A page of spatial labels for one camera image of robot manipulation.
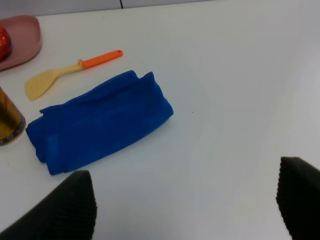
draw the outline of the table surface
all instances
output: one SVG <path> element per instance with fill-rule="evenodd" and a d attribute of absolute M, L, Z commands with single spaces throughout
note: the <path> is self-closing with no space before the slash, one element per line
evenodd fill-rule
<path fill-rule="evenodd" d="M 320 168 L 320 1 L 217 0 L 39 17 L 43 48 L 0 73 L 26 121 L 128 70 L 153 71 L 174 115 L 83 169 L 92 175 L 94 240 L 291 239 L 276 204 L 281 156 Z M 46 69 L 122 49 L 60 78 L 30 102 Z M 0 228 L 69 174 L 51 176 L 26 133 L 0 148 Z"/>

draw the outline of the can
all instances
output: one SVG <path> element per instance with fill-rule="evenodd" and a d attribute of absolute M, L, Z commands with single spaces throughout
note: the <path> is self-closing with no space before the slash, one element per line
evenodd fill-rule
<path fill-rule="evenodd" d="M 19 137 L 25 125 L 25 117 L 0 87 L 0 146 Z"/>

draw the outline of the blue towel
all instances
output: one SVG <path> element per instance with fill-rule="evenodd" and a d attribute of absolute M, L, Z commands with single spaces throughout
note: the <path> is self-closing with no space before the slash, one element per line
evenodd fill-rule
<path fill-rule="evenodd" d="M 40 111 L 26 133 L 51 175 L 67 173 L 142 139 L 170 116 L 152 72 L 127 71 L 61 105 Z"/>

